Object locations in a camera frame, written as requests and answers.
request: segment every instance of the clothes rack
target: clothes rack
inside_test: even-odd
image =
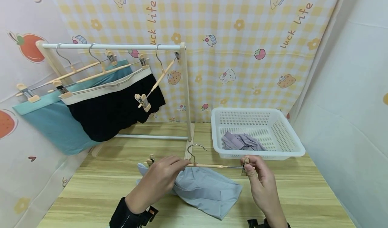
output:
[[[59,77],[66,75],[67,72],[61,62],[55,54],[56,49],[93,49],[93,50],[168,50],[179,52],[181,57],[180,63],[182,65],[182,78],[184,84],[184,95],[185,95],[185,105],[186,105],[186,120],[187,120],[187,136],[156,136],[156,135],[141,135],[141,134],[117,134],[115,137],[121,138],[145,138],[145,139],[177,139],[177,140],[186,140],[186,150],[192,144],[194,136],[194,124],[191,123],[190,116],[190,100],[189,100],[189,82],[187,74],[187,57],[186,57],[186,45],[184,42],[181,42],[180,45],[137,45],[137,44],[51,44],[46,43],[45,41],[37,41],[36,46],[41,51],[45,57],[48,64],[53,68]],[[70,84],[73,81],[69,78],[62,80],[64,83]],[[92,156],[96,157],[103,147],[103,143],[95,146],[92,150]],[[191,155],[185,153],[185,158],[189,159]]]

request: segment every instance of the light gray garment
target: light gray garment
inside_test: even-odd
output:
[[[141,163],[137,167],[141,175],[148,170]],[[222,220],[237,202],[242,189],[240,184],[210,168],[186,167],[178,174],[171,194]]]
[[[225,150],[266,151],[257,139],[247,134],[232,134],[227,131],[222,140],[225,144]]]

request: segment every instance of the white waistband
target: white waistband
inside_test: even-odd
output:
[[[78,103],[80,101],[84,101],[91,98],[96,98],[98,96],[102,96],[108,93],[114,93],[117,91],[121,91],[127,87],[130,87],[133,83],[138,82],[139,80],[147,77],[148,75],[152,74],[151,69],[147,68],[145,70],[140,69],[136,72],[133,72],[130,75],[127,75],[126,77],[123,77],[119,80],[115,80],[111,83],[106,83],[104,85],[96,86],[93,88],[88,88],[81,91],[75,91],[72,92],[72,96],[68,98],[62,98],[59,96],[59,98],[66,104],[71,105],[74,103]]]

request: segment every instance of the hand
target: hand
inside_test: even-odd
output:
[[[260,156],[245,156],[249,164],[244,165],[255,204],[263,211],[271,228],[288,228],[280,205],[275,175]]]
[[[174,187],[180,171],[190,164],[177,156],[164,157],[151,165],[139,184],[125,197],[129,210],[143,213]]]

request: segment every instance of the wooden table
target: wooden table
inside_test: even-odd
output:
[[[186,135],[184,123],[139,124],[125,131],[133,134]],[[197,162],[238,166],[239,161],[221,159],[212,148],[210,124],[195,124],[194,143],[205,146],[193,148]],[[105,228],[120,198],[127,195],[140,179],[137,164],[150,154],[156,159],[164,156],[184,156],[186,142],[178,140],[113,138],[107,141],[99,155],[90,154],[50,208],[39,228]],[[287,221],[294,228],[354,227],[314,162],[304,157],[286,161],[268,161],[276,176],[279,197]],[[239,169],[214,169],[243,186],[237,203],[220,221],[167,195],[154,205],[159,210],[147,227],[248,227],[247,220],[263,213],[252,200],[249,180]]]

